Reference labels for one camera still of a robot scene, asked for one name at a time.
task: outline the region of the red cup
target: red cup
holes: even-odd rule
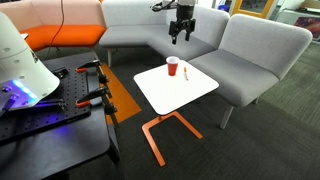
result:
[[[179,58],[175,56],[170,56],[167,58],[167,64],[168,64],[168,73],[170,76],[176,75],[176,71],[178,68]]]

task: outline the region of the pen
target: pen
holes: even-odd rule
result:
[[[184,76],[186,77],[186,80],[188,81],[188,75],[187,75],[187,68],[186,67],[184,67]]]

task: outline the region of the table leg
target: table leg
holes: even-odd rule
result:
[[[158,160],[158,163],[160,166],[164,166],[165,165],[165,161],[156,145],[156,143],[154,142],[152,136],[151,136],[151,133],[150,133],[150,128],[154,127],[155,125],[163,122],[164,120],[170,118],[171,116],[175,116],[177,117],[177,119],[182,123],[184,124],[198,139],[201,139],[202,138],[202,135],[199,133],[199,131],[197,131],[185,118],[183,118],[181,116],[181,114],[179,114],[177,111],[174,111],[174,112],[171,112],[167,115],[164,115],[164,116],[159,116],[157,118],[154,118],[153,120],[147,122],[146,124],[144,124],[142,126],[142,130],[143,130],[143,133],[144,135],[146,136],[149,144],[150,144],[150,147],[154,153],[154,155],[156,156],[156,159]]]

